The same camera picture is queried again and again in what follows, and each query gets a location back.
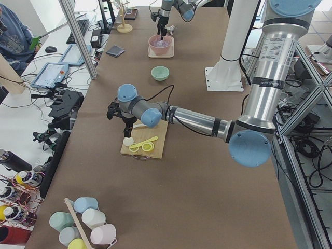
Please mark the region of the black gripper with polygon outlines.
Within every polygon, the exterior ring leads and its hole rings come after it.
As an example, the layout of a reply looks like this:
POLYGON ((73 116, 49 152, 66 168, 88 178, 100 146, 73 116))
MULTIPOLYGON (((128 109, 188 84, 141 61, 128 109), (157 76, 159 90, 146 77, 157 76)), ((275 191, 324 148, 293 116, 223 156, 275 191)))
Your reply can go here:
POLYGON ((131 137, 133 125, 136 123, 136 117, 122 117, 122 121, 125 123, 125 128, 123 130, 124 137, 131 137))
POLYGON ((161 39, 167 34, 167 28, 165 27, 168 24, 169 16, 163 16, 162 14, 158 14, 159 20, 157 24, 157 35, 161 34, 161 39))

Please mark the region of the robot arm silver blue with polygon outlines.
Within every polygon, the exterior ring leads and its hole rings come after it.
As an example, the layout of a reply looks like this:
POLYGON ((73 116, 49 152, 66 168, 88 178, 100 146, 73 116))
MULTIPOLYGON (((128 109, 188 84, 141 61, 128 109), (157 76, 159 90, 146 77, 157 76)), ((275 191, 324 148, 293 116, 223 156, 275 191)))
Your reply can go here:
POLYGON ((190 22, 195 12, 198 8, 202 7, 204 4, 209 3, 210 1, 189 1, 188 3, 181 0, 163 0, 161 8, 157 12, 150 13, 151 19, 157 21, 157 34, 160 35, 160 39, 163 40, 167 35, 166 25, 169 21, 169 16, 171 13, 172 7, 174 7, 180 14, 181 18, 185 22, 190 22))
MULTIPOLYGON (((273 117, 284 89, 299 38, 307 34, 319 1, 268 1, 264 35, 256 72, 243 113, 235 121, 193 112, 168 102, 150 103, 134 85, 117 91, 116 107, 126 123, 125 136, 139 120, 149 128, 161 120, 180 123, 196 133, 218 137, 228 144, 231 157, 246 167, 257 167, 270 157, 275 133, 273 117)), ((209 91, 241 90, 240 60, 255 21, 259 1, 235 1, 219 61, 205 70, 209 91)))

